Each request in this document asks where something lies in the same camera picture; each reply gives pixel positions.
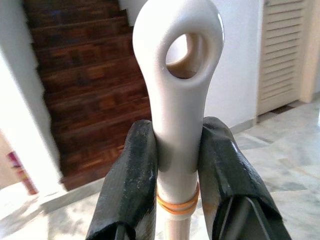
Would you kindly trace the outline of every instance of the wooden louvered door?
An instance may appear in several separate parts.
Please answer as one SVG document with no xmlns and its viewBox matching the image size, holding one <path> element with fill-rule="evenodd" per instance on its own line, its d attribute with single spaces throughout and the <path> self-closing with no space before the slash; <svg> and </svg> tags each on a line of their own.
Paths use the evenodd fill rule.
<svg viewBox="0 0 320 240">
<path fill-rule="evenodd" d="M 299 98 L 309 0 L 266 0 L 263 9 L 258 114 Z"/>
</svg>

